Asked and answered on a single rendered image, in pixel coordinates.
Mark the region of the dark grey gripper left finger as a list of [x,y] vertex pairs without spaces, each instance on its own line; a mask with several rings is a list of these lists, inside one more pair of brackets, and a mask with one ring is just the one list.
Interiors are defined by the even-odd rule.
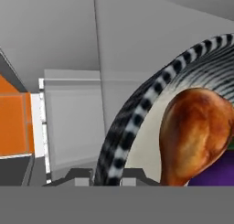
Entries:
[[46,187],[89,187],[92,185],[92,173],[91,168],[71,168],[64,177],[46,184]]

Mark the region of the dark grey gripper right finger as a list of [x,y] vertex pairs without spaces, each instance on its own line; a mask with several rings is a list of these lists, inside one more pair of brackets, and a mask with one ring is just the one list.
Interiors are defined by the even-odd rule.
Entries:
[[143,186],[159,186],[159,183],[147,177],[142,168],[125,168],[123,170],[122,187],[143,187]]

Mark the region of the black and white striped bowl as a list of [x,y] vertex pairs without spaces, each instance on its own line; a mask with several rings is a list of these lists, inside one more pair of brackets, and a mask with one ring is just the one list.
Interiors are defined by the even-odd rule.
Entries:
[[234,33],[196,43],[134,91],[106,134],[93,184],[118,186],[133,141],[149,111],[167,92],[192,87],[213,90],[234,106]]

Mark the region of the grey fridge door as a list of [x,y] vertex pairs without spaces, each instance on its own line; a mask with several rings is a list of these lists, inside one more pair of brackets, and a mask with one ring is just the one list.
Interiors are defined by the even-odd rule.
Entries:
[[50,178],[75,167],[95,168],[105,137],[100,73],[47,69],[42,93]]

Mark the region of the brown roasted chicken drumstick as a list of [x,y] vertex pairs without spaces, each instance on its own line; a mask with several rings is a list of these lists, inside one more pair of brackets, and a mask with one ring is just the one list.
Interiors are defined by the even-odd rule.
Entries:
[[167,105],[159,133],[163,186],[184,186],[214,164],[234,137],[234,106],[214,91],[192,88]]

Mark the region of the purple eggplant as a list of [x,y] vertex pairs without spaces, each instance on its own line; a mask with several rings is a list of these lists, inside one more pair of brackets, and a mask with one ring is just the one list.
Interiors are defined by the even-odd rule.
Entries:
[[231,186],[234,187],[234,143],[216,163],[188,182],[188,186]]

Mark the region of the dark grey cupboard front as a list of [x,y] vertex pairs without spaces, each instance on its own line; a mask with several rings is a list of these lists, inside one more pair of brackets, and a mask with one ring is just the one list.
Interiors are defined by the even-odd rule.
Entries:
[[0,159],[0,186],[27,186],[33,164],[32,155]]

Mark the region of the orange cupboard door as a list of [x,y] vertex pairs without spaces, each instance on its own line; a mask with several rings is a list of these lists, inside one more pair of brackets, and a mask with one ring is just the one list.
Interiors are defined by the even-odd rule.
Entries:
[[31,95],[0,75],[0,156],[33,153]]

